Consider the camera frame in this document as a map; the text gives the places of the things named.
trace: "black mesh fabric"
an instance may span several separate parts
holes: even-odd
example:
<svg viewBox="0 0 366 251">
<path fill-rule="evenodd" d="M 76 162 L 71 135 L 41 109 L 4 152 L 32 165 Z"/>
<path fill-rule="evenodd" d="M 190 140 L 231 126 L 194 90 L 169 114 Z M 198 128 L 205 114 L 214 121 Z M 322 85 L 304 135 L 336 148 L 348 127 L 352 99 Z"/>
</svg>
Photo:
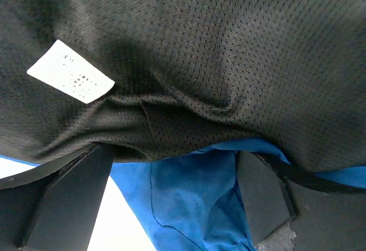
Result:
<svg viewBox="0 0 366 251">
<path fill-rule="evenodd" d="M 366 0 L 0 0 L 0 154 L 91 142 L 153 161 L 261 137 L 366 164 Z M 60 39 L 116 82 L 85 105 L 26 74 Z"/>
</svg>

